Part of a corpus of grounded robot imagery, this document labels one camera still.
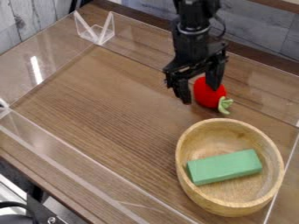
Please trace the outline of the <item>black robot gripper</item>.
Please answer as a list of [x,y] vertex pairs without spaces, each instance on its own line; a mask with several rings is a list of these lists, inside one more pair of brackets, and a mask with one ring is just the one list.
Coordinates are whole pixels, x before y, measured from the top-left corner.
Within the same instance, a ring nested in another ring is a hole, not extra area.
[[208,55],[204,59],[189,61],[181,56],[174,56],[162,68],[165,85],[173,88],[174,95],[181,99],[182,104],[192,103],[188,79],[196,75],[205,73],[205,83],[213,91],[218,89],[228,62],[226,46],[225,41],[213,42],[208,44]]

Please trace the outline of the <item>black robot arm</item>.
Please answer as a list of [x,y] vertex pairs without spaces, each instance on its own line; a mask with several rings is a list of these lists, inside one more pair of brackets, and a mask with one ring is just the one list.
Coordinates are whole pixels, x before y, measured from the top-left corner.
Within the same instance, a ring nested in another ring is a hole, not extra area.
[[228,61],[228,43],[221,39],[224,31],[209,42],[210,19],[221,25],[217,16],[220,0],[172,0],[177,17],[172,21],[172,61],[162,68],[165,85],[182,104],[192,103],[188,81],[205,73],[205,83],[212,90],[220,88]]

